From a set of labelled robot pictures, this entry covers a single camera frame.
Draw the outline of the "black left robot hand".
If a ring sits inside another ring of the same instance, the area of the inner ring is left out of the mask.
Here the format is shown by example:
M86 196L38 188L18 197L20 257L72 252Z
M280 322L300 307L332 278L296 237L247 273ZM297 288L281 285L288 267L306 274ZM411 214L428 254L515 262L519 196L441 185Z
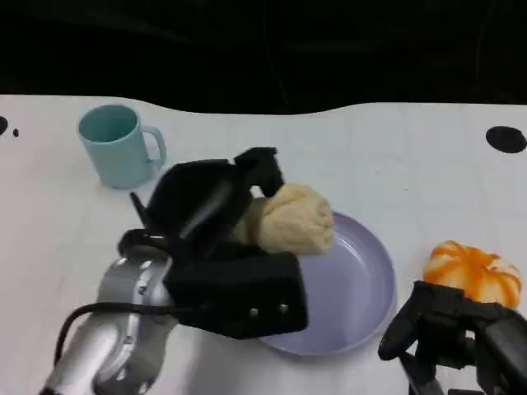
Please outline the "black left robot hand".
M119 255L151 247L174 258L204 260L230 237L258 187L270 198L283 186L277 148L252 147L233 160L179 163L159 179L147 204L130 193L142 228L128 230Z

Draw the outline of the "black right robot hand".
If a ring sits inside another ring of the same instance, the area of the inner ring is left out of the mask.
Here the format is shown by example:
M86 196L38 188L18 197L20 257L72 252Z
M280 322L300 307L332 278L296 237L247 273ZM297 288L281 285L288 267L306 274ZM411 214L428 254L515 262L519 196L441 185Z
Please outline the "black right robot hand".
M382 360L398 359L411 394L441 394L437 366L473 366L481 394L526 392L526 320L457 288L415 281L381 339Z

